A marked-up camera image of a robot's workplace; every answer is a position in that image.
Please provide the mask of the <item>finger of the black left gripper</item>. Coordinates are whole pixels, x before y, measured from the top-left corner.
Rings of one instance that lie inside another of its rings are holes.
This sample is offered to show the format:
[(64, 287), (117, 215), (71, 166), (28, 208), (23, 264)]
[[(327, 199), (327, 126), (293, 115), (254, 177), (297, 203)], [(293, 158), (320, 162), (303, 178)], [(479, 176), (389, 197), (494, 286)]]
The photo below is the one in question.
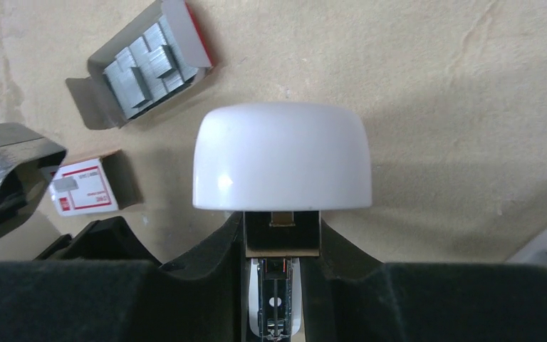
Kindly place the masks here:
[(19, 123), (0, 123), (0, 238), (23, 225), (36, 211), (64, 146)]
[(144, 260), (160, 263), (121, 216), (92, 221), (75, 236), (61, 235), (36, 259)]

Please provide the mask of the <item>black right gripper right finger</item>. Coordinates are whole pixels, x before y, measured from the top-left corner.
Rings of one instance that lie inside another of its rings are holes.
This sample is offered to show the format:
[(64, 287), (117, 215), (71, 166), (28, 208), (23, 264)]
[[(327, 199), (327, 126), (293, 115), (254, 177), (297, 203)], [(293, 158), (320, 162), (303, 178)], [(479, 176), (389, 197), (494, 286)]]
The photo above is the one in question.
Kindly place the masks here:
[(307, 341), (547, 341), (547, 267), (382, 262), (327, 224), (301, 260)]

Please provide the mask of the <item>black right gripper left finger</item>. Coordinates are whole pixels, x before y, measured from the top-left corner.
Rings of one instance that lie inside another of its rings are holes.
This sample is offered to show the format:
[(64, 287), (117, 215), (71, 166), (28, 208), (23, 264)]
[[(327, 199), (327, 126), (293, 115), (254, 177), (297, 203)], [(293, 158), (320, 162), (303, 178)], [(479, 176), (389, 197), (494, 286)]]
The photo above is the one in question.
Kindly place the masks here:
[(240, 341), (241, 214), (164, 266), (0, 262), (0, 341)]

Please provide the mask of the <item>red white staple box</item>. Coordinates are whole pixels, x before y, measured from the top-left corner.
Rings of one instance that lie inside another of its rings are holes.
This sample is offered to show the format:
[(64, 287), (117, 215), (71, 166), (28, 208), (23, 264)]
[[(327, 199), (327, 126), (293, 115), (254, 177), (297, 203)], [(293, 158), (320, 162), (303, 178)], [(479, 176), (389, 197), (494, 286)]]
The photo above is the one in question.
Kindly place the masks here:
[(122, 150), (42, 167), (48, 191), (62, 217), (118, 212), (143, 201), (130, 161)]

